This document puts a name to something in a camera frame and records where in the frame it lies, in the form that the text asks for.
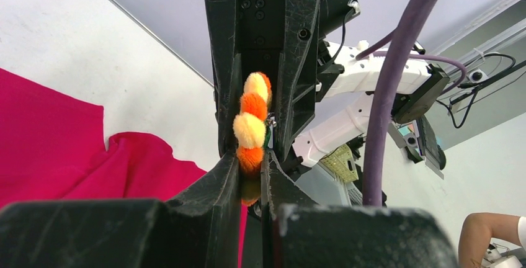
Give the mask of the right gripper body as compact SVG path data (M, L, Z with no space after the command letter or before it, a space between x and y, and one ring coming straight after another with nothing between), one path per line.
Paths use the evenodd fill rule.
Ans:
M239 0L238 41L245 59L277 71L285 56L306 56L305 71L342 73L325 40L360 14L358 0Z

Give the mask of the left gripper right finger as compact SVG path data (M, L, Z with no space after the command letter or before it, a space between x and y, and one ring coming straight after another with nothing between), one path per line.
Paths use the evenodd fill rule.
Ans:
M456 267L427 212L320 205L267 151L261 177L264 267Z

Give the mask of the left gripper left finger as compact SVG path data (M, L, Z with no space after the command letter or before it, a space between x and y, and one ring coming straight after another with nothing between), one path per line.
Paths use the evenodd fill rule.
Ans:
M24 202L1 212L2 267L236 267L238 160L215 167L167 202Z

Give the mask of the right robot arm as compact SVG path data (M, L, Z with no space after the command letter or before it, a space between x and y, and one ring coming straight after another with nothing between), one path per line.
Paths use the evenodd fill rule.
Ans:
M332 47L357 0L205 0L220 156L248 174L268 148L311 167L365 135L365 161L380 168L389 125L423 115L448 83L414 50L436 2L410 0L372 46Z

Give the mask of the orange yellow pompom brooch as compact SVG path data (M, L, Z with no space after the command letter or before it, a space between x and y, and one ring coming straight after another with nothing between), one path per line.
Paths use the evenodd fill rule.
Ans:
M239 99L240 111L234 117L233 131L238 141L236 156L239 170L245 178L241 190L241 203L251 206L261 196L260 173L264 148L268 144L267 117L272 104L270 79L262 72L249 74Z

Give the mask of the red t-shirt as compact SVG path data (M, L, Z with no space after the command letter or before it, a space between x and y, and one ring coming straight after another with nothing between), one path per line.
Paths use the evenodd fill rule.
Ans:
M1 71L1 212L24 202L166 202L205 173L161 138L103 139L104 109Z

